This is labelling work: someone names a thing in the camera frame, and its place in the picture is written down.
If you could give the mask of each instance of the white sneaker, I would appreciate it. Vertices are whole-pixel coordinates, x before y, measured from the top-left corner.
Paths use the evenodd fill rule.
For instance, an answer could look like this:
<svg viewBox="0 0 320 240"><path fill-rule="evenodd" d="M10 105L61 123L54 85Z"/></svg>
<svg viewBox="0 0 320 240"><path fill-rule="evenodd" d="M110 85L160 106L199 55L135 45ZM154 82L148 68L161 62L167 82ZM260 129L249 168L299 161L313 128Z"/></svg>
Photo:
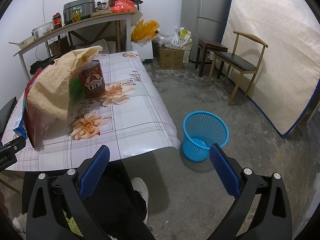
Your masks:
<svg viewBox="0 0 320 240"><path fill-rule="evenodd" d="M148 224L148 201L149 201L149 190L146 185L146 183L143 181L143 179L135 177L131 180L132 187L134 190L138 191L141 195L141 197L145 200L147 205L147 215L144 219L145 225Z"/></svg>

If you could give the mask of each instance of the blue basket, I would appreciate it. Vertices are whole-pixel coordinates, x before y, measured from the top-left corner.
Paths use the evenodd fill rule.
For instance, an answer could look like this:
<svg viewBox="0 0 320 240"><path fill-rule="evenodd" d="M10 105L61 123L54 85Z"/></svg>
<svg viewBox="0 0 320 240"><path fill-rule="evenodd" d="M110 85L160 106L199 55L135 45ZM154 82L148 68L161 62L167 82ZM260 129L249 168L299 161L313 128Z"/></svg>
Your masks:
<svg viewBox="0 0 320 240"><path fill-rule="evenodd" d="M183 153L194 162L206 159L212 144L218 143L222 148L229 139L229 130L223 120L205 111L188 114L183 121L183 132Z"/></svg>

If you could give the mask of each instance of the metal bolt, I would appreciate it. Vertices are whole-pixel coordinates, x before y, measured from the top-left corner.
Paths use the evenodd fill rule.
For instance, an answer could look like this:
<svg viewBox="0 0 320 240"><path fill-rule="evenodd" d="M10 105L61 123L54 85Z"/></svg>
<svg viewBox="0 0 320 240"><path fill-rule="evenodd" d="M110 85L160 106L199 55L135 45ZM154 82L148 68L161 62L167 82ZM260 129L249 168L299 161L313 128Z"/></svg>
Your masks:
<svg viewBox="0 0 320 240"><path fill-rule="evenodd" d="M76 170L75 170L75 169L70 169L70 170L68 170L68 172L67 172L68 175L73 175L73 174L75 174L75 173L76 173Z"/></svg>
<svg viewBox="0 0 320 240"><path fill-rule="evenodd" d="M38 176L39 179L44 179L45 178L45 174L44 173L41 173L39 176Z"/></svg>
<svg viewBox="0 0 320 240"><path fill-rule="evenodd" d="M276 178L276 179L281 179L281 175L279 173L275 173L273 174L273 176Z"/></svg>
<svg viewBox="0 0 320 240"><path fill-rule="evenodd" d="M252 174L252 170L250 170L249 168L245 168L244 169L244 173L247 175L251 175Z"/></svg>

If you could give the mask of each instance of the yellow plastic bag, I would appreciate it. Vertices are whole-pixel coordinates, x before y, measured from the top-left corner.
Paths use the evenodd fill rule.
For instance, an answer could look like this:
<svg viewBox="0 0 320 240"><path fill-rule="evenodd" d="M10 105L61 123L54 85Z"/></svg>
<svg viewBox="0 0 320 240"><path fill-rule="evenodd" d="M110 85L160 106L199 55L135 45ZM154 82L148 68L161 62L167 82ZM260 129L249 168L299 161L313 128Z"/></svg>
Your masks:
<svg viewBox="0 0 320 240"><path fill-rule="evenodd" d="M143 24L141 20L131 33L131 41L144 42L151 41L156 37L156 30L160 27L159 23L154 20Z"/></svg>

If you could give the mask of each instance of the floral tablecloth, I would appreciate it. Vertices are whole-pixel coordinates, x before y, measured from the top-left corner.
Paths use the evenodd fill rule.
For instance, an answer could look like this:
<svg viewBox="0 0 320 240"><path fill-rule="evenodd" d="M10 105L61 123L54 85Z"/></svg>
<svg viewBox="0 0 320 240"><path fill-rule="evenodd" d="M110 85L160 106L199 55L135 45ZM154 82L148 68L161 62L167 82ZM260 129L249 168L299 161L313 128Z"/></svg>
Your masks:
<svg viewBox="0 0 320 240"><path fill-rule="evenodd" d="M176 127L136 51L99 54L106 93L88 100L84 93L69 105L68 120L56 119L33 148L16 154L18 162L8 170L51 171L77 168L101 145L110 149L110 161L139 155L163 147L179 148ZM20 98L2 143L14 137L13 126Z"/></svg>

